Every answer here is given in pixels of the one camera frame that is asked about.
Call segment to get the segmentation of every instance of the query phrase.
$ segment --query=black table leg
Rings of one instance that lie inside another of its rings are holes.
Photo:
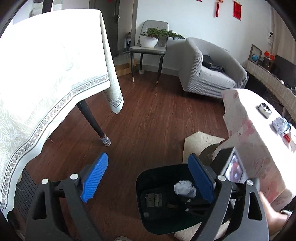
[[[143,64],[143,54],[141,53],[140,69],[142,69],[142,64]]]
[[[158,67],[158,74],[157,74],[157,80],[156,80],[155,86],[158,85],[158,81],[159,81],[159,78],[160,78],[160,75],[161,75],[162,68],[163,68],[163,55],[160,56],[159,67]]]
[[[131,75],[133,77],[133,53],[130,50],[130,56],[131,56]]]
[[[86,118],[86,120],[89,122],[89,124],[92,126],[92,128],[98,133],[98,135],[101,138],[101,141],[104,143],[105,146],[110,146],[111,141],[107,137],[107,135],[102,131],[101,127],[97,123],[96,119],[94,118],[89,106],[87,105],[85,100],[82,100],[78,102],[77,104],[78,109],[81,111],[83,116]]]

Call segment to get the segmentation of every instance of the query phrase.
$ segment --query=bonsai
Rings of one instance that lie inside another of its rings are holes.
[[[166,31],[165,29],[159,30],[158,28],[149,28],[143,35],[151,38],[172,38],[173,40],[184,39],[182,35],[177,34],[172,30]]]

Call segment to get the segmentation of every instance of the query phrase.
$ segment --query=gray dining chair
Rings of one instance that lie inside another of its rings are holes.
[[[144,22],[141,34],[142,35],[144,32],[147,31],[149,28],[159,28],[159,29],[165,29],[168,31],[168,23],[167,22],[162,22],[162,21],[154,21],[154,20],[147,20]],[[141,54],[141,61],[140,61],[140,69],[142,69],[142,64],[143,64],[143,54],[154,54],[154,55],[160,55],[160,62],[159,62],[159,67],[158,67],[158,74],[157,74],[157,80],[155,86],[158,85],[158,81],[160,78],[161,70],[163,67],[163,57],[166,53],[167,50],[167,44],[168,44],[168,38],[159,38],[156,46],[154,48],[146,48],[142,47],[140,44],[140,38],[138,40],[137,45],[132,46],[129,48],[130,50],[130,56],[131,56],[131,73],[133,77],[133,82],[134,82],[134,76],[133,76],[133,57],[134,53],[140,53]]]

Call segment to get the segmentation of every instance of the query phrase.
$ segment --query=door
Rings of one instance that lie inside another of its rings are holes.
[[[95,0],[94,8],[102,12],[112,57],[118,55],[118,19],[120,0]]]

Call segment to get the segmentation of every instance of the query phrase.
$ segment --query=black trash bin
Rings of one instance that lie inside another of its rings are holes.
[[[174,233],[203,221],[204,218],[195,217],[184,211],[185,204],[173,190],[174,185],[180,180],[189,180],[194,184],[187,164],[154,168],[138,176],[137,201],[141,220],[147,231],[153,234]],[[153,194],[155,206],[153,200],[146,200],[147,196]],[[202,198],[198,192],[195,198],[199,197]]]

